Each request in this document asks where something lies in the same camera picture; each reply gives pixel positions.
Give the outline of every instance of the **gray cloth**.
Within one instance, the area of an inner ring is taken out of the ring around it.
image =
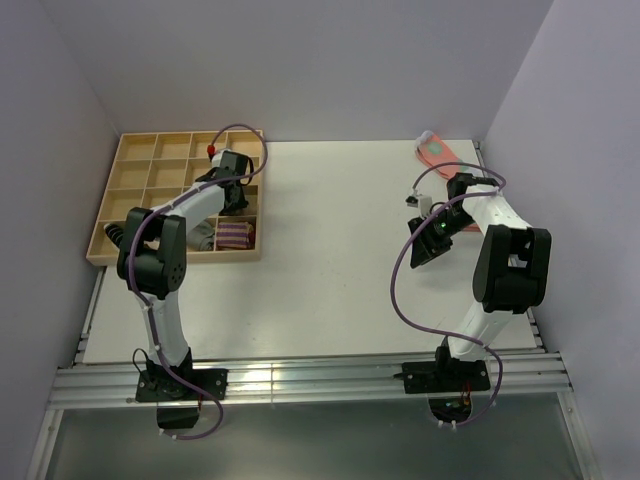
[[[199,252],[213,250],[215,231],[208,222],[196,225],[193,230],[187,233],[187,245]]]

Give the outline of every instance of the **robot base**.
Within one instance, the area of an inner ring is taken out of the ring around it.
[[[402,373],[396,378],[404,381],[406,394],[457,393],[491,388],[484,361],[461,362],[451,358],[448,346],[436,349],[435,361],[403,363]]]
[[[227,389],[228,370],[224,368],[193,369],[191,350],[178,367],[171,367],[180,378],[200,387],[218,400],[224,400]],[[176,382],[162,368],[151,361],[147,361],[147,370],[143,371],[138,380],[136,402],[162,403],[199,401],[201,396]],[[158,407],[158,427],[164,430],[193,428],[200,416],[200,407]]]

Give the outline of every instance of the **white wall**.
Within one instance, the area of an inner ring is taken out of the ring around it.
[[[57,365],[75,352],[84,260],[116,135],[35,0],[0,16],[0,478],[22,478]]]
[[[552,0],[42,0],[119,131],[483,138]]]
[[[640,471],[639,19],[637,1],[554,2],[485,148],[514,207],[553,235],[536,314],[617,480]]]

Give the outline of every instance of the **pink object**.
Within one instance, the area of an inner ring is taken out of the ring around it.
[[[430,130],[424,132],[416,140],[416,156],[418,160],[428,167],[436,167],[444,162],[457,162],[458,157],[435,133]],[[460,171],[459,167],[446,166],[436,170],[441,177],[447,180]]]

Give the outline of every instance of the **wooden tray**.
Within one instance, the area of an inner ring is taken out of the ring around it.
[[[124,226],[133,207],[161,205],[187,190],[193,181],[210,169],[207,145],[217,132],[132,133],[120,137],[120,144],[91,235],[87,259],[97,266],[115,265],[118,249],[104,233],[107,223]],[[230,148],[252,157],[255,168],[262,162],[262,144],[247,130],[231,130],[220,136],[216,147]],[[190,263],[237,262],[258,260],[262,237],[261,205],[263,175],[253,177],[244,187],[249,206],[239,215],[212,216],[214,228],[219,220],[249,222],[256,230],[250,250],[226,250],[217,245],[211,252],[189,249]]]

